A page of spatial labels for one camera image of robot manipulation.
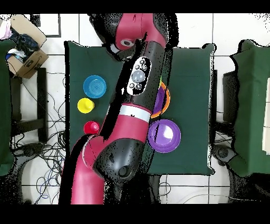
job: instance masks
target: cloth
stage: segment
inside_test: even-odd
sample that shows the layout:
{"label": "cloth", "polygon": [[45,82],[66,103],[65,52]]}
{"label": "cloth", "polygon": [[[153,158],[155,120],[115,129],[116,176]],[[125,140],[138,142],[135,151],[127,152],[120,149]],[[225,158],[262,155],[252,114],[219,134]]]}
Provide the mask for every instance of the cloth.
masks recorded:
{"label": "cloth", "polygon": [[[148,174],[213,174],[208,167],[209,66],[213,49],[212,44],[205,49],[173,49],[168,85],[171,102],[162,118],[170,119],[179,126],[181,143],[171,153],[155,153]],[[112,60],[104,47],[86,48],[68,42],[68,52],[71,150],[84,135],[83,126],[86,122],[93,120],[103,123],[123,62]],[[83,91],[83,82],[92,74],[105,79],[107,90],[101,98],[93,100],[95,108],[90,113],[82,114],[77,104],[81,98],[87,97]],[[162,80],[167,84],[167,77],[162,76]],[[143,161],[151,161],[153,150],[147,144],[144,150]]]}
{"label": "cloth", "polygon": [[26,57],[23,57],[23,63],[34,53],[34,51],[38,51],[40,48],[38,46],[38,43],[33,40],[29,35],[27,34],[19,34],[17,33],[12,27],[12,36],[10,37],[11,40],[13,40],[17,46],[16,49],[18,51],[23,51],[26,55]]}
{"label": "cloth", "polygon": [[12,54],[6,54],[6,60],[9,59],[12,56]]}
{"label": "cloth", "polygon": [[2,21],[0,26],[0,40],[8,39],[11,35],[11,21]]}
{"label": "cloth", "polygon": [[15,54],[20,56],[21,58],[26,57],[25,53],[23,51],[18,51],[16,48],[13,48],[11,50],[8,51],[8,54]]}

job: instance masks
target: green tablecloth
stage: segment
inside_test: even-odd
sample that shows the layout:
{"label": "green tablecloth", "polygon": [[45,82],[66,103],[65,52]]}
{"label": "green tablecloth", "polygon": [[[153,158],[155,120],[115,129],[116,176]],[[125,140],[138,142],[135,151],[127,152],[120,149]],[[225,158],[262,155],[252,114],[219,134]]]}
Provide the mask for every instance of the green tablecloth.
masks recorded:
{"label": "green tablecloth", "polygon": [[238,156],[229,166],[239,175],[270,174],[270,155],[262,150],[267,79],[270,77],[270,48],[242,44],[233,58],[238,65],[239,108],[234,125],[234,148]]}
{"label": "green tablecloth", "polygon": [[7,52],[16,47],[12,40],[0,41],[0,176],[8,174],[14,157],[9,150],[11,139],[11,87]]}
{"label": "green tablecloth", "polygon": [[[210,54],[214,45],[204,49],[173,50],[169,85],[165,72],[162,80],[168,85],[171,102],[163,119],[174,121],[181,130],[180,145],[171,153],[155,153],[148,173],[151,174],[212,174],[208,167],[208,102],[210,87]],[[70,59],[70,148],[90,120],[102,124],[109,101],[122,69],[121,62],[113,61],[102,47],[86,48],[69,42]],[[93,99],[95,108],[88,114],[77,109],[83,92],[84,80],[97,74],[107,83],[103,97]],[[143,161],[152,156],[153,150],[146,145]]]}

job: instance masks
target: floor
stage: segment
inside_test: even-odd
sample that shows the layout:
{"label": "floor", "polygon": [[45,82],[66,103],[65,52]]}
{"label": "floor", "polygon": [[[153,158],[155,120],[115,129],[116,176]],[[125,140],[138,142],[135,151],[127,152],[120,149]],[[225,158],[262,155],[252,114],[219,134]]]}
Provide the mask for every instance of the floor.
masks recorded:
{"label": "floor", "polygon": [[[40,29],[48,37],[42,50],[49,55],[49,59],[42,67],[47,68],[48,83],[48,110],[49,135],[60,130],[65,130],[65,123],[59,120],[57,112],[65,115],[65,63],[64,45],[66,40],[75,41],[83,46],[101,46],[101,41],[89,23],[86,14],[61,14],[61,37],[59,34],[57,14],[41,14]],[[179,46],[182,48],[201,48],[206,43],[215,43],[217,46],[214,56],[214,66],[218,70],[217,93],[217,119],[222,120],[223,90],[222,76],[235,69],[230,55],[237,52],[238,44],[243,39],[255,40],[260,45],[270,44],[270,15],[269,14],[177,14],[179,24]],[[23,80],[25,86],[36,97],[36,75],[30,80]],[[26,88],[22,87],[22,115],[23,119],[36,118],[36,102]],[[227,136],[217,135],[217,139]],[[37,142],[37,131],[25,134],[21,140],[24,144]],[[50,140],[53,145],[57,137]],[[163,175],[161,178],[160,195],[162,203],[226,203],[229,195],[229,177],[226,168],[218,165],[211,158],[211,167],[215,170],[212,176],[202,175]],[[50,180],[44,190],[44,178],[47,178],[50,169],[41,158],[36,158],[27,163],[22,178],[24,199],[31,199],[37,204],[57,204],[59,185],[55,180]]]}

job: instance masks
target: red robot arm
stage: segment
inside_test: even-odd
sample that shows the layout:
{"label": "red robot arm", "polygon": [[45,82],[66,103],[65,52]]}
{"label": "red robot arm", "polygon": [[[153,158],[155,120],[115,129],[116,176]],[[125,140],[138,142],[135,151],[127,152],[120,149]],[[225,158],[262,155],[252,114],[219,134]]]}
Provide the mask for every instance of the red robot arm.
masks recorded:
{"label": "red robot arm", "polygon": [[[104,179],[121,188],[136,174],[146,143],[167,43],[167,24],[163,14],[95,15],[92,24],[101,40],[113,44],[117,51],[128,50],[137,40],[144,40],[140,52],[123,66],[101,131],[97,136],[85,139],[83,147],[80,146],[73,171],[71,204],[103,204]],[[63,175],[65,172],[70,172],[70,169],[64,169]],[[121,191],[115,194],[120,199]]]}

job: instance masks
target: purple bowl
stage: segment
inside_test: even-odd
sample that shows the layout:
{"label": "purple bowl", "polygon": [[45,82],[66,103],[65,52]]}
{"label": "purple bowl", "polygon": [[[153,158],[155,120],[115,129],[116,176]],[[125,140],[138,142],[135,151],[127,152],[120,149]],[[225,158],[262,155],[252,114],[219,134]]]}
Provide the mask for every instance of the purple bowl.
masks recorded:
{"label": "purple bowl", "polygon": [[165,97],[165,91],[160,87],[158,89],[157,97],[156,97],[156,102],[153,110],[153,114],[156,114],[157,112],[161,111],[163,108],[163,101]]}
{"label": "purple bowl", "polygon": [[161,119],[150,125],[147,141],[155,151],[169,153],[180,144],[181,132],[171,120]]}

